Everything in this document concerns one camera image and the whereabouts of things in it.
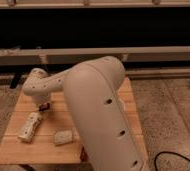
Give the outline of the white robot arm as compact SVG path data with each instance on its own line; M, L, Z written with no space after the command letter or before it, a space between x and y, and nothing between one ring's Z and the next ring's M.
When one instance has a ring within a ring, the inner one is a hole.
M113 56L87 60L48 75L35 68L23 92L37 105L61 91L94 171L149 171L117 91L125 68Z

